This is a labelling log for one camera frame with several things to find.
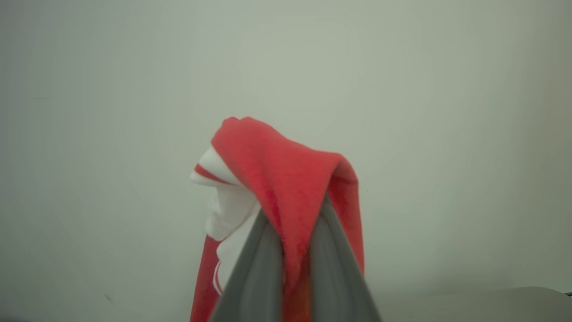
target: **pale green wall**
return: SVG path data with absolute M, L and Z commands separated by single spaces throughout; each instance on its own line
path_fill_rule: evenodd
M 352 162 L 377 299 L 572 291 L 571 15 L 0 2 L 0 315 L 186 321 L 209 193 L 188 175 L 246 115 Z

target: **red and white garment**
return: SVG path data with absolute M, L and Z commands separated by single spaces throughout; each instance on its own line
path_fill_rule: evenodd
M 312 150 L 246 117 L 226 119 L 191 180 L 216 188 L 190 322 L 207 322 L 260 209 L 284 248 L 283 321 L 310 321 L 308 247 L 328 194 L 363 271 L 358 180 L 343 156 Z

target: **pointed red fabric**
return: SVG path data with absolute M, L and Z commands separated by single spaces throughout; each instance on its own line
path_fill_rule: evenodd
M 236 178 L 255 194 L 282 240 L 283 321 L 310 321 L 308 247 L 326 193 L 363 272 L 358 180 L 351 165 L 340 154 L 288 140 L 250 117 L 226 119 L 211 143 Z

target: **white cloth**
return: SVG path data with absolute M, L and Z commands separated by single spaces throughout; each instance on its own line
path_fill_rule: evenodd
M 222 294 L 261 207 L 254 194 L 232 174 L 212 146 L 198 163 L 212 175 L 230 183 L 206 178 L 195 171 L 190 175 L 191 181 L 216 189 L 210 200 L 211 212 L 205 230 L 214 240 L 222 241 L 216 251 L 219 263 L 213 276 L 214 288 Z

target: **white surface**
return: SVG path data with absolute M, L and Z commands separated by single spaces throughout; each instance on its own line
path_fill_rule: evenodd
M 246 115 L 352 162 L 376 297 L 572 291 L 571 5 L 0 2 L 1 314 L 187 321 Z

